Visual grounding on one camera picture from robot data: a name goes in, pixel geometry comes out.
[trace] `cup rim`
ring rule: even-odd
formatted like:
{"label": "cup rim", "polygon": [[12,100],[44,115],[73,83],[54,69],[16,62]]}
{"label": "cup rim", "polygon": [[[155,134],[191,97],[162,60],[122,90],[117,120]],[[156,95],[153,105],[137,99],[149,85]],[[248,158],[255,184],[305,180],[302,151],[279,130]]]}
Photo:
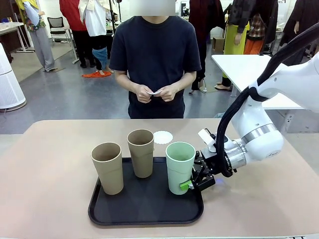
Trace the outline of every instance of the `cup rim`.
{"label": "cup rim", "polygon": [[[116,145],[120,148],[119,154],[116,155],[114,158],[112,158],[112,159],[110,159],[110,160],[107,160],[107,161],[99,161],[99,160],[96,160],[95,158],[93,158],[93,156],[92,156],[93,151],[94,151],[98,146],[100,146],[100,145],[102,145],[102,144],[106,144],[106,143],[116,144]],[[98,162],[98,163],[106,163],[106,162],[111,162],[111,161],[115,160],[119,155],[121,155],[121,153],[122,153],[122,148],[121,148],[121,146],[120,146],[119,144],[114,143],[114,142],[104,142],[104,143],[100,143],[100,144],[96,145],[96,146],[92,149],[92,151],[91,151],[91,159],[92,159],[93,161],[95,161],[95,162]]]}
{"label": "cup rim", "polygon": [[[129,136],[130,136],[130,134],[133,133],[133,132],[135,132],[135,131],[138,131],[138,130],[145,130],[145,131],[150,132],[150,133],[152,134],[152,136],[153,136],[152,139],[151,139],[151,141],[148,142],[148,143],[145,143],[145,144],[134,144],[134,143],[131,143],[131,142],[129,141]],[[127,136],[127,141],[128,141],[128,143],[129,143],[130,145],[133,145],[133,146],[145,146],[145,145],[148,145],[148,144],[150,144],[150,143],[152,143],[152,142],[154,141],[154,134],[153,134],[152,131],[150,131],[150,130],[148,130],[148,129],[144,129],[144,128],[135,129],[135,130],[133,130],[132,132],[130,132],[130,133],[128,134],[128,136]]]}
{"label": "cup rim", "polygon": [[[185,161],[176,160],[176,159],[173,159],[172,157],[170,157],[170,156],[168,155],[168,153],[167,153],[167,149],[168,149],[168,147],[170,147],[172,144],[175,144],[175,143],[186,143],[186,144],[190,145],[190,146],[194,149],[194,156],[192,156],[190,159],[185,160]],[[166,155],[170,158],[170,160],[172,160],[172,161],[175,161],[175,162],[189,162],[189,161],[191,161],[193,158],[195,158],[195,156],[196,156],[196,149],[195,149],[195,147],[194,147],[193,145],[191,145],[190,143],[178,141],[178,142],[173,142],[173,143],[171,143],[169,146],[167,146],[166,149],[165,149],[165,154],[166,154]]]}

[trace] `person's neck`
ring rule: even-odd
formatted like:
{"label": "person's neck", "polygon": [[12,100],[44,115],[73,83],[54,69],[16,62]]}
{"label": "person's neck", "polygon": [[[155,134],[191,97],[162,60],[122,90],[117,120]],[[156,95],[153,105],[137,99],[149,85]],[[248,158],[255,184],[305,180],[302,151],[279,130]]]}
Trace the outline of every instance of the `person's neck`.
{"label": "person's neck", "polygon": [[161,24],[168,19],[168,16],[142,16],[142,18],[153,24]]}

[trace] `person's hand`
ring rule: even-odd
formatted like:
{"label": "person's hand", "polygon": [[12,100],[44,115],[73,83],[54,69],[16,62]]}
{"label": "person's hand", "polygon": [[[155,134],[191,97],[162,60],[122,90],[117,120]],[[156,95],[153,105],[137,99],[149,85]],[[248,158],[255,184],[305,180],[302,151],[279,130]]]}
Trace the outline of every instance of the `person's hand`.
{"label": "person's hand", "polygon": [[295,34],[297,34],[297,32],[299,32],[299,22],[298,21],[296,22],[294,32],[295,32]]}
{"label": "person's hand", "polygon": [[240,44],[240,41],[241,41],[241,36],[242,34],[241,33],[237,33],[236,36],[235,36],[235,45],[238,46]]}
{"label": "person's hand", "polygon": [[163,88],[160,88],[159,92],[155,97],[161,97],[165,102],[170,102],[174,100],[176,93],[178,92],[178,89],[174,85],[165,86]]}
{"label": "person's hand", "polygon": [[153,93],[153,91],[145,85],[137,85],[134,90],[134,93],[138,97],[138,101],[144,104],[151,101],[151,95],[148,92]]}

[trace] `tray rim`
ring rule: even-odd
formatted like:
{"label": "tray rim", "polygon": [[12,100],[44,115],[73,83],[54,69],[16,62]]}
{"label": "tray rim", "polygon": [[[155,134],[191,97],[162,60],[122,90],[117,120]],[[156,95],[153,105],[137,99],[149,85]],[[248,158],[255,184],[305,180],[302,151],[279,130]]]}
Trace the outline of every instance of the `tray rim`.
{"label": "tray rim", "polygon": [[[129,157],[122,158],[122,161],[123,161],[123,163],[132,163],[132,159],[129,158]],[[154,157],[153,158],[153,162],[154,163],[166,162],[166,157]],[[203,202],[203,198],[202,198],[201,192],[199,190],[194,189],[194,193],[197,194],[197,204],[200,206],[200,210],[198,211],[198,214],[196,215],[196,217],[191,219],[191,220],[187,220],[187,221],[183,221],[183,222],[149,222],[149,223],[138,223],[138,224],[137,223],[131,223],[131,222],[121,222],[121,223],[114,223],[114,224],[102,223],[102,222],[96,220],[91,215],[91,214],[94,214],[94,213],[91,213],[91,211],[94,210],[94,206],[92,206],[93,199],[95,198],[96,194],[99,194],[101,186],[102,185],[101,185],[100,179],[98,178],[97,182],[95,184],[94,191],[93,191],[93,194],[92,194],[92,197],[91,197],[91,200],[90,200],[90,204],[89,204],[89,208],[88,208],[88,215],[89,215],[90,220],[93,223],[95,223],[95,224],[97,224],[99,226],[139,226],[139,225],[178,225],[178,224],[182,225],[182,224],[191,224],[191,223],[196,222],[201,217],[201,215],[204,212],[204,202]]]}

